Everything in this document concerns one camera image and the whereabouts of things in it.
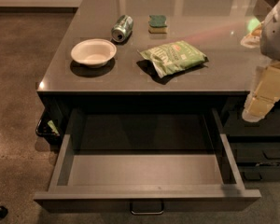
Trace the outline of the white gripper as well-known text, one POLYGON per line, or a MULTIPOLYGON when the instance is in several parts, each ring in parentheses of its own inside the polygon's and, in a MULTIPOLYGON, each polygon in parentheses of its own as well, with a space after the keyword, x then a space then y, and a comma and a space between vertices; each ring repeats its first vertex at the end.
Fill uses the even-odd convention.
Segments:
MULTIPOLYGON (((280 0, 268 13, 263 23, 244 36, 240 44, 246 48, 258 48, 260 52, 280 61, 280 0)), ((280 62, 270 62, 257 67, 250 93, 247 95, 242 118, 259 122, 280 100, 280 62)))

